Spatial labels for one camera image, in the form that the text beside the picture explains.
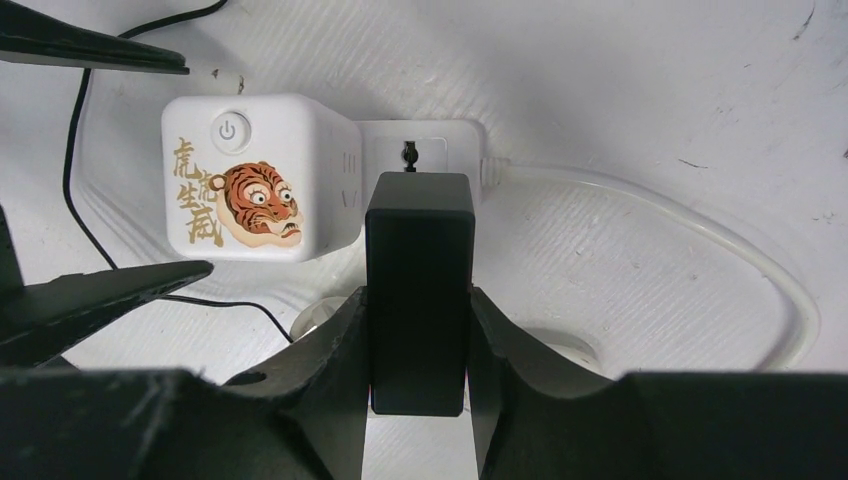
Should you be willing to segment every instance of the black wire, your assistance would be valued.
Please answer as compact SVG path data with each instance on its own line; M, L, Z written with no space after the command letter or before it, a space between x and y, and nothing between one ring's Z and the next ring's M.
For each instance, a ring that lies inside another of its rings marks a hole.
M206 8L201 8L198 10L193 10L191 12L179 13L177 15L172 15L170 17L162 18L159 20L154 20L152 22L145 23L144 25L140 25L135 28L131 28L126 32L118 35L120 38L130 39L141 35L143 33L150 32L152 30L156 30L159 28L167 27L170 25L174 25L180 22L186 22L188 20L193 20L196 18L205 17L207 15L211 15L218 10L220 10L224 5L227 4L229 0L218 0L213 5L210 5ZM82 117L82 108L85 105L85 97L88 93L88 86L91 83L91 69L86 68L83 70L82 79L80 80L80 89L77 93L77 100L74 104L74 112L71 114L71 123L68 127L68 142L65 146L65 165L64 170L62 171L62 196L65 197L65 206L68 207L68 211L71 213L71 216L74 218L74 222L80 227L82 233L85 234L88 241L91 242L91 245L97 249L97 253L103 257L103 260L109 264L109 268L112 270L118 270L118 265L112 259L112 256L109 255L109 252L103 248L103 245L100 244L100 241L97 240L97 237L91 233L91 230L88 229L88 226L83 221L82 217L80 217L79 212L77 212L77 208L74 205L74 199L71 197L71 170L74 164L74 151L76 147L76 139L77 132L79 131L79 122ZM230 307L252 307L256 308L262 313L264 313L277 327L277 330L283 335L283 337L288 340L289 343L294 343L291 336L286 332L286 329L280 324L277 320L277 317L271 313L270 310L265 308L264 306L253 303L253 302L218 302L215 300L205 300L202 298L194 298L187 297L184 295L165 295L160 297L161 300L168 300L171 302L179 302L179 303L187 303L190 305L199 305L203 307L215 307L215 308L230 308Z

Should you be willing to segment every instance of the white power strip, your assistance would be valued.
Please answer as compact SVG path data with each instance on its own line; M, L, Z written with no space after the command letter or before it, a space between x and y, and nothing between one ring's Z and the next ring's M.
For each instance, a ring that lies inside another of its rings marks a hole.
M380 174L468 177L483 129L464 120L353 122L296 94L181 97L162 114L168 241L190 258L297 263L352 244Z
M480 160L485 138L480 124L469 120L386 120L356 122L356 125L362 132L365 208L381 174L404 171L402 153L406 142L415 142L418 150L416 171L467 176L474 206L479 207Z

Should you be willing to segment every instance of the tiger face illustration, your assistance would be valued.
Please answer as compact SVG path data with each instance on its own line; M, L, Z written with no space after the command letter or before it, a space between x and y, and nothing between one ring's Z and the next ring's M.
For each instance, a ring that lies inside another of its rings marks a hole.
M266 162L243 163L209 179L218 192L217 214L233 237L248 247L294 247L303 237L303 214L292 187Z

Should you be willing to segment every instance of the electrical outlet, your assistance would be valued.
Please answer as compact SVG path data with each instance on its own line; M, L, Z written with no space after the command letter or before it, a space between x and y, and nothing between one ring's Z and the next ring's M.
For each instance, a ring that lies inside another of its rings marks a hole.
M481 196L483 129L468 120L387 120L356 122L362 132L366 208L384 172L403 172L406 142L418 150L417 172L462 173L471 184L475 207Z

